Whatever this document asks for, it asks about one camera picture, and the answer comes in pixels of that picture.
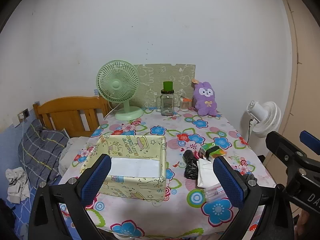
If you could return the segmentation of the clear plastic bag pack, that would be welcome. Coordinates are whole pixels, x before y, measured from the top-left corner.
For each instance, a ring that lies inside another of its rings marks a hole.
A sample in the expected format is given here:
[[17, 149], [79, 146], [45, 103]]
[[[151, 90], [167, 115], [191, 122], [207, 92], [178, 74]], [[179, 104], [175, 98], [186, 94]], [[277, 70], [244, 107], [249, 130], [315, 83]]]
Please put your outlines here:
[[224, 189], [220, 184], [213, 185], [211, 187], [207, 187], [204, 189], [204, 196], [206, 198], [206, 202], [212, 203], [222, 198], [227, 197]]

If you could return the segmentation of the grey plaid pillow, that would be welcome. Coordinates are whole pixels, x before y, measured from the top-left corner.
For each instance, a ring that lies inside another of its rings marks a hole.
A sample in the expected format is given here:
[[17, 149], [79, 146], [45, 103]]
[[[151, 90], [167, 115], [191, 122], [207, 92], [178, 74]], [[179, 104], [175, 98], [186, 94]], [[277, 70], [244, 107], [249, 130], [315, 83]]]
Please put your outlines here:
[[59, 159], [69, 137], [64, 131], [49, 130], [35, 119], [18, 146], [18, 157], [31, 186], [41, 182], [53, 184], [59, 174]]

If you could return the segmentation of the crumpled white cloth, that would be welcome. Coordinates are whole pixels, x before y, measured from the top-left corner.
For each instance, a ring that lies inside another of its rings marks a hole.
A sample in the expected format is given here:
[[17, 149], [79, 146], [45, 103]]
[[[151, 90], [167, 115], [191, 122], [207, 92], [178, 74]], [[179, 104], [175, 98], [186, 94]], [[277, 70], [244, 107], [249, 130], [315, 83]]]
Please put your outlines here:
[[22, 167], [7, 169], [5, 177], [8, 180], [7, 200], [13, 204], [20, 204], [30, 197], [28, 177]]

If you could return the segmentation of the black drawstring pouch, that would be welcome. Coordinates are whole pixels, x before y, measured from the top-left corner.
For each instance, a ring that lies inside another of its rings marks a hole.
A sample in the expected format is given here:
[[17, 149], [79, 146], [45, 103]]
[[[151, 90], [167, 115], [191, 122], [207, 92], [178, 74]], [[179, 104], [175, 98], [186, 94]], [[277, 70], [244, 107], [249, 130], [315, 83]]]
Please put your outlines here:
[[197, 180], [199, 169], [197, 167], [197, 159], [191, 150], [186, 150], [183, 154], [185, 162], [184, 177], [191, 180]]

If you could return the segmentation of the green tissue pack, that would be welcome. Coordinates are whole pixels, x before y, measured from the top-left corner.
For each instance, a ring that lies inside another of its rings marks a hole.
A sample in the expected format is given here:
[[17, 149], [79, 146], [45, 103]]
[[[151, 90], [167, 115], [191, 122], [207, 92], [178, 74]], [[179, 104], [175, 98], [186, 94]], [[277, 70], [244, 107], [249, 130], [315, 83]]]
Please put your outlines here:
[[200, 148], [199, 153], [208, 161], [213, 161], [215, 158], [227, 154], [226, 151], [215, 145], [213, 142], [203, 144]]

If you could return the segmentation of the white standing fan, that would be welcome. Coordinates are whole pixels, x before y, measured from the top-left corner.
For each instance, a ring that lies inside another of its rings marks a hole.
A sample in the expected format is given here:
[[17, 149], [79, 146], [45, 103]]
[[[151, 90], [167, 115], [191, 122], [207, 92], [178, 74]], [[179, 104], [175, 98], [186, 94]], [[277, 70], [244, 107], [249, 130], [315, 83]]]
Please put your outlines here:
[[278, 129], [280, 121], [281, 110], [275, 102], [259, 103], [252, 100], [240, 120], [240, 127], [246, 132], [245, 142], [249, 142], [251, 135], [265, 138], [268, 133]]

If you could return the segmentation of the glass mason jar mug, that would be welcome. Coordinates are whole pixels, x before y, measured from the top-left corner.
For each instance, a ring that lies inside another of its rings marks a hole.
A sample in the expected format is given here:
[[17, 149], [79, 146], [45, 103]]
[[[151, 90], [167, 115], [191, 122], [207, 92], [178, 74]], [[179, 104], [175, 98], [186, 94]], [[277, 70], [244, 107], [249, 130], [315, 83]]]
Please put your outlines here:
[[173, 116], [174, 114], [174, 90], [161, 90], [160, 96], [156, 98], [156, 111], [162, 116]]

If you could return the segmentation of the yellow fabric storage box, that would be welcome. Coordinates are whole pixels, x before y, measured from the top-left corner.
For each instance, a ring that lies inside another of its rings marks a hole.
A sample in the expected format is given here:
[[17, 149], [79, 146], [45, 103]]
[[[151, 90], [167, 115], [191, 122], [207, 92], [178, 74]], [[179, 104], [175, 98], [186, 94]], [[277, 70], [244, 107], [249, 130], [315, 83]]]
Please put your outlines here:
[[166, 141], [162, 135], [102, 135], [80, 172], [102, 155], [111, 157], [111, 169], [101, 194], [143, 200], [163, 200], [166, 187]]

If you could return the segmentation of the green desk fan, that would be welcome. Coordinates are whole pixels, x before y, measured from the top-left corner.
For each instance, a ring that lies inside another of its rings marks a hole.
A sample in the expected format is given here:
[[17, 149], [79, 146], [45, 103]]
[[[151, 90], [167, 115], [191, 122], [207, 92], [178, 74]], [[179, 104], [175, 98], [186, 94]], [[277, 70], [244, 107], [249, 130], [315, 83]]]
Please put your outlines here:
[[135, 120], [143, 115], [140, 107], [130, 105], [139, 87], [139, 76], [134, 65], [123, 60], [108, 62], [97, 73], [96, 85], [105, 100], [123, 105], [115, 113], [117, 120]]

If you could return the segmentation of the purple plush bunny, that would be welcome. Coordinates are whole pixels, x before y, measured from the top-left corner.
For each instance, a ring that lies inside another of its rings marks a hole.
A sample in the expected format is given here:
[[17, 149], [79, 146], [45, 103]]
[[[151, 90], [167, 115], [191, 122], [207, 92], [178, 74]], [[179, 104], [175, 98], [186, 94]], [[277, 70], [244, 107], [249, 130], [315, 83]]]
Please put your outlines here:
[[216, 116], [217, 103], [215, 101], [215, 92], [209, 82], [193, 81], [194, 92], [193, 100], [195, 109], [199, 116]]

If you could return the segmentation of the floral tablecloth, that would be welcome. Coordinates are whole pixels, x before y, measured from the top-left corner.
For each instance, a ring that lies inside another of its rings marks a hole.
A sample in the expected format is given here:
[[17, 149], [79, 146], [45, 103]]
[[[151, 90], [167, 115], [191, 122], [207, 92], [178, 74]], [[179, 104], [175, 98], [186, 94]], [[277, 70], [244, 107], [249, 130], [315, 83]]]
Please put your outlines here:
[[235, 204], [224, 192], [206, 200], [204, 189], [184, 176], [184, 152], [201, 158], [207, 146], [217, 146], [233, 169], [252, 174], [260, 186], [275, 186], [246, 140], [221, 114], [179, 111], [162, 116], [151, 108], [130, 121], [108, 116], [74, 155], [61, 184], [108, 154], [112, 168], [86, 205], [99, 229], [135, 239], [218, 239], [238, 212]]

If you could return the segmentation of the white cloth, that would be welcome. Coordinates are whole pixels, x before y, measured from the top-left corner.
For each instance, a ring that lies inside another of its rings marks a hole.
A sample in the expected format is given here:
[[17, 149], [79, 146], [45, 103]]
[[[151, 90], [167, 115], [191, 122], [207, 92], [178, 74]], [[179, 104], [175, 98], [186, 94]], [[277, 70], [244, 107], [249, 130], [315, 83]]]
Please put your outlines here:
[[30, 197], [28, 177], [22, 167], [7, 169], [5, 177], [8, 180], [7, 200], [13, 204], [20, 204]]
[[216, 186], [219, 184], [214, 171], [213, 163], [207, 159], [198, 159], [197, 161], [198, 168], [198, 178], [197, 186], [203, 189]]

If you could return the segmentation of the green cup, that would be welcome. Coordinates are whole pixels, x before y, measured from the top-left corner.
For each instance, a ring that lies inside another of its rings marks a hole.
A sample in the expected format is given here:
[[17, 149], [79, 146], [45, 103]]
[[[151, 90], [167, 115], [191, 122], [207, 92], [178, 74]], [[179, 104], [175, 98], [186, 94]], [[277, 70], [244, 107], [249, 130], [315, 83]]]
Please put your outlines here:
[[163, 90], [165, 92], [169, 92], [173, 90], [173, 82], [172, 81], [164, 81], [163, 82]]

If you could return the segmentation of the wall power outlet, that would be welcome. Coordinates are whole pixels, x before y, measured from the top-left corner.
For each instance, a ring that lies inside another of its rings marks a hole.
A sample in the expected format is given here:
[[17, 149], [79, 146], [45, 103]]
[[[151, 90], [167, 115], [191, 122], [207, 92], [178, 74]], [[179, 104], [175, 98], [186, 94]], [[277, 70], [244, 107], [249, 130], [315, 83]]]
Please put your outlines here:
[[30, 116], [30, 114], [29, 114], [29, 110], [27, 108], [25, 110], [21, 111], [21, 113], [19, 113], [17, 115], [19, 122], [22, 122], [23, 120], [25, 120], [29, 116]]

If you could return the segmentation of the green patterned board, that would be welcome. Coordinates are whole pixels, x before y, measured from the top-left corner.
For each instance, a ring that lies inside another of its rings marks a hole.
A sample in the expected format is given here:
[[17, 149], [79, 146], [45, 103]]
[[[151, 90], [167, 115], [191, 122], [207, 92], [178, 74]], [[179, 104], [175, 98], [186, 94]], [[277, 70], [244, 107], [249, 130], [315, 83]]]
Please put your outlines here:
[[139, 76], [139, 87], [130, 104], [138, 107], [155, 107], [161, 95], [163, 82], [171, 81], [174, 90], [174, 106], [180, 104], [180, 97], [193, 97], [192, 79], [195, 78], [194, 64], [136, 64]]

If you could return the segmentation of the cotton swab container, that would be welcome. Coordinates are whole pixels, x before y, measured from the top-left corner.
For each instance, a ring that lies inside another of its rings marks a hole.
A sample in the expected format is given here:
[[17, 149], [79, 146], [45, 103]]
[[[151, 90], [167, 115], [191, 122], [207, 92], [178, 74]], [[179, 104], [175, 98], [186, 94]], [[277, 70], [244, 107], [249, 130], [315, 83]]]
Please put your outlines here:
[[192, 100], [184, 96], [180, 96], [180, 111], [187, 111], [192, 104]]

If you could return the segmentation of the beige wardrobe door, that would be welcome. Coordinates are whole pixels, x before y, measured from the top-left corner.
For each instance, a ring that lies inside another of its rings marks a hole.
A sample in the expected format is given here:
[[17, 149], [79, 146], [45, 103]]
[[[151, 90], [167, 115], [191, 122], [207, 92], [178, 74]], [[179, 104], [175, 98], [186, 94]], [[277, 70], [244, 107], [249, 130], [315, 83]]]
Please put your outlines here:
[[319, 156], [300, 142], [301, 131], [319, 136], [319, 25], [302, 0], [255, 0], [250, 24], [237, 44], [249, 57], [257, 92], [281, 111], [278, 133], [311, 159]]

